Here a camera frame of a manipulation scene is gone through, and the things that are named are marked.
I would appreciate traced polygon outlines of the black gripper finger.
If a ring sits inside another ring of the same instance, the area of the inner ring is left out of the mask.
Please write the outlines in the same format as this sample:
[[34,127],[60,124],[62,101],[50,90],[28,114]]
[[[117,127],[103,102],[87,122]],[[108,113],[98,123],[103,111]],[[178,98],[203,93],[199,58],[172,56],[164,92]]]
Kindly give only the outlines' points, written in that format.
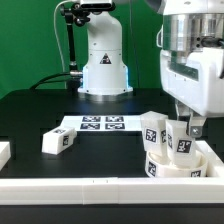
[[204,117],[180,101],[175,102],[175,110],[177,120],[187,123],[186,134],[191,137],[201,137],[203,133]]

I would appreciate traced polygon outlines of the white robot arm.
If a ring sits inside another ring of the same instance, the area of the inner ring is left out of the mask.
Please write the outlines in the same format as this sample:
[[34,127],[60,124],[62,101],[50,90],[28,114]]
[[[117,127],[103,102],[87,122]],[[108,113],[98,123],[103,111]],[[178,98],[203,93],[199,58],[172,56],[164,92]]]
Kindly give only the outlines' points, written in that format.
[[[176,100],[188,133],[199,137],[206,119],[224,117],[224,0],[145,0],[163,16],[157,33],[162,88]],[[120,23],[113,0],[81,0],[89,13],[88,62],[81,92],[113,96],[128,89]]]

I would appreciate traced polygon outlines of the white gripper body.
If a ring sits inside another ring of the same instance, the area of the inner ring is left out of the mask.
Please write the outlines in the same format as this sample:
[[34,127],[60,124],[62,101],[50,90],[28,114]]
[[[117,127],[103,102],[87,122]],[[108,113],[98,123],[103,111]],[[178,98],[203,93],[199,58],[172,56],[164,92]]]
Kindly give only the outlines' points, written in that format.
[[193,79],[169,68],[171,53],[160,52],[162,88],[175,99],[205,117],[224,117],[224,49],[204,48],[187,57],[185,67],[193,68]]

